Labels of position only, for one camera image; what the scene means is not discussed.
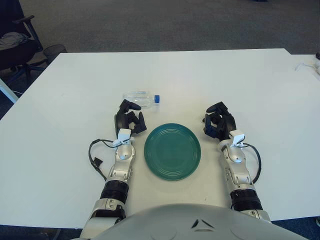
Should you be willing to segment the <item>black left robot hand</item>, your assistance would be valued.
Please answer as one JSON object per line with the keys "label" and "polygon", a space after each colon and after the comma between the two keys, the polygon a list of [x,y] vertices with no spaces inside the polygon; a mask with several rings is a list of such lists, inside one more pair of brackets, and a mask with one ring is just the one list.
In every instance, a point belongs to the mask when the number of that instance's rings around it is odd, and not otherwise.
{"label": "black left robot hand", "polygon": [[147,130],[141,106],[124,99],[114,116],[115,133],[118,137],[120,129],[129,129],[132,134],[139,134]]}

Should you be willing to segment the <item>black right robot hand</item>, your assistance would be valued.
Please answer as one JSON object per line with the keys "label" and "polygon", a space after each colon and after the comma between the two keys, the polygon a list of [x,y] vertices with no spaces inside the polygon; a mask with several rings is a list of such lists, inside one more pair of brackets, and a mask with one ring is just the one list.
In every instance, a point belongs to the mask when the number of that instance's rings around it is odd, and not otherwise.
{"label": "black right robot hand", "polygon": [[220,142],[230,139],[230,132],[237,129],[234,117],[228,112],[228,108],[222,101],[206,110],[202,122],[204,123],[204,133]]}

